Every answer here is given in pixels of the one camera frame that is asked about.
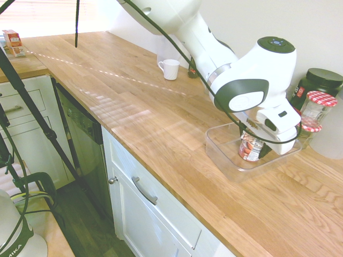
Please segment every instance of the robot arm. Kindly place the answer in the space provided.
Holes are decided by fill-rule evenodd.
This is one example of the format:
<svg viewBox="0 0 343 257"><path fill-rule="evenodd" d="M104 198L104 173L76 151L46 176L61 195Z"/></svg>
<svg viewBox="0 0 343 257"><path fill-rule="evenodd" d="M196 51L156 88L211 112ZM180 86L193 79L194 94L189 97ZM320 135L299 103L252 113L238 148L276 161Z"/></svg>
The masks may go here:
<svg viewBox="0 0 343 257"><path fill-rule="evenodd" d="M153 34L160 34L125 0L125 10ZM259 39L241 59L221 44L198 12L201 0L131 0L167 34L174 34L194 58L211 91L213 104L232 112L256 135L271 141L296 137L300 116L286 100L296 50L277 37ZM288 152L294 141L267 143L276 153Z"/></svg>

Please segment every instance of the black jar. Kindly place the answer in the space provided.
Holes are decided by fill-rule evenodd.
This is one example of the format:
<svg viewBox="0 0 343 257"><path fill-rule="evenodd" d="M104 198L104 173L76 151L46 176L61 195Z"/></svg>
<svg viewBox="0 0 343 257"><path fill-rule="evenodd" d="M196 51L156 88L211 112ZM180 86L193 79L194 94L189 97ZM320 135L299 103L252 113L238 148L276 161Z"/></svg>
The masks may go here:
<svg viewBox="0 0 343 257"><path fill-rule="evenodd" d="M310 68L293 93L290 104L300 112L309 91L321 91L336 96L343 84L343 76L318 68Z"/></svg>

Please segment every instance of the wooden floor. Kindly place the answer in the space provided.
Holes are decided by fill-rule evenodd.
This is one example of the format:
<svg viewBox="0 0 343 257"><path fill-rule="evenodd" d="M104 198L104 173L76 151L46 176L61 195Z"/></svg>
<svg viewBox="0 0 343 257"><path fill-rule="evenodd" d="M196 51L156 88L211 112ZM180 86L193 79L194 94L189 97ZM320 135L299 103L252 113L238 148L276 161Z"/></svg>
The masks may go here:
<svg viewBox="0 0 343 257"><path fill-rule="evenodd" d="M135 257L124 241L119 240L113 224L99 218L88 198L73 182L59 190L56 217L76 257Z"/></svg>

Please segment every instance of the dishwasher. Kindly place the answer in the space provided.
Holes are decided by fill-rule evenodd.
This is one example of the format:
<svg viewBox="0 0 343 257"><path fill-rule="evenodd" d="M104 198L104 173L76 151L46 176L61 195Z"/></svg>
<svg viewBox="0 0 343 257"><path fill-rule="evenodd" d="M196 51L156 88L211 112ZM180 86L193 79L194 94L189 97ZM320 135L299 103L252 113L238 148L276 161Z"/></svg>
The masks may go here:
<svg viewBox="0 0 343 257"><path fill-rule="evenodd" d="M61 117L67 138L72 139L69 146L76 172L93 192L96 202L92 204L100 216L105 214L113 221L101 125L60 84L55 86L62 106L60 112L64 113Z"/></svg>

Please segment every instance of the white cup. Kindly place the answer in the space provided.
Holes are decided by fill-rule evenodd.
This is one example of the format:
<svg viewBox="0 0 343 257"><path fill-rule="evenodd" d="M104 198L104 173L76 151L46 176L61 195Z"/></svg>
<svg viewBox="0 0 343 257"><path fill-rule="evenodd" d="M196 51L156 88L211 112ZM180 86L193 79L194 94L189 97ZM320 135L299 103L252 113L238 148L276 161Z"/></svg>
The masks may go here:
<svg viewBox="0 0 343 257"><path fill-rule="evenodd" d="M165 79L175 80L177 78L177 72L180 62L173 59L167 59L163 62L159 62L159 68L163 71Z"/></svg>

